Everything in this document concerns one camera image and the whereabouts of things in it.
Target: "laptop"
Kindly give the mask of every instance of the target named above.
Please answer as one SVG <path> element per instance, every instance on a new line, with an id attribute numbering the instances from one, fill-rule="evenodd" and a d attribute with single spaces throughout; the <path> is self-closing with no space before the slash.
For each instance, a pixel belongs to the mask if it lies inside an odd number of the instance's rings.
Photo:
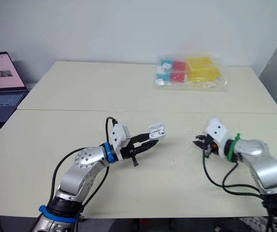
<path id="1" fill-rule="evenodd" d="M 0 52 L 0 123 L 6 122 L 28 90 L 7 52 Z"/>

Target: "blue ring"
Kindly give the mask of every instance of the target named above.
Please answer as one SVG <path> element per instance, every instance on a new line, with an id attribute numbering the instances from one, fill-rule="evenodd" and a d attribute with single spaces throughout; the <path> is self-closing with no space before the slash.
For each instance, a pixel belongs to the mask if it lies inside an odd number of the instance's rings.
<path id="1" fill-rule="evenodd" d="M 52 215 L 52 214 L 48 213 L 45 205 L 41 205 L 38 210 L 40 212 L 42 212 L 45 215 L 46 218 L 54 220 L 54 221 L 59 221 L 59 222 L 74 223 L 79 218 L 79 217 L 76 217 L 76 218 L 63 217 L 62 218 L 62 217 L 58 217 L 58 216 Z"/>
<path id="2" fill-rule="evenodd" d="M 105 145 L 105 150 L 106 150 L 106 153 L 107 153 L 107 156 L 108 156 L 108 161 L 110 163 L 114 163 L 115 158 L 113 157 L 113 155 L 110 152 L 109 144 L 106 142 L 106 143 L 104 143 L 104 145 Z"/>

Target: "floor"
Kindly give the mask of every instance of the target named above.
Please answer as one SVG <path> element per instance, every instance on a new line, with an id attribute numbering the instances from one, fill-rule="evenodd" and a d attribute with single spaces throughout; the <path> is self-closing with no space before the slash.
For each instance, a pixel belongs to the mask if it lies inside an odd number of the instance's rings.
<path id="1" fill-rule="evenodd" d="M 27 232 L 35 218 L 0 217 L 0 232 Z M 254 232 L 237 218 L 90 219 L 79 232 Z"/>

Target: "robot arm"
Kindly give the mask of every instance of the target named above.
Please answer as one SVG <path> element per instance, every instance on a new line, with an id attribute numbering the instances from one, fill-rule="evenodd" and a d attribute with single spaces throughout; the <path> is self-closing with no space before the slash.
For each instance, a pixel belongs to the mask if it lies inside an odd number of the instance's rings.
<path id="1" fill-rule="evenodd" d="M 32 232 L 71 232 L 97 174 L 111 163 L 132 158 L 137 166 L 135 156 L 153 147 L 165 137 L 162 124 L 148 128 L 148 133 L 131 137 L 129 129 L 117 122 L 111 133 L 112 145 L 104 143 L 99 147 L 82 149 L 75 157 L 74 164 L 62 177 L 60 186 L 47 206 L 42 205 Z"/>
<path id="2" fill-rule="evenodd" d="M 230 162 L 243 162 L 249 168 L 260 194 L 264 197 L 263 206 L 277 224 L 277 160 L 267 145 L 259 140 L 242 140 L 239 134 L 233 139 L 227 129 L 216 119 L 209 121 L 204 135 L 198 135 L 194 143 Z"/>

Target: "yellow block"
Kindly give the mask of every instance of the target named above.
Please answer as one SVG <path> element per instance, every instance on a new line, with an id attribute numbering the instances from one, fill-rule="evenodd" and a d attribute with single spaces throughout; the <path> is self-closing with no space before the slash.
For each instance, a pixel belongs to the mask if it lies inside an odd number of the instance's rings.
<path id="1" fill-rule="evenodd" d="M 186 58 L 186 74 L 191 82 L 213 81 L 221 76 L 210 57 Z"/>

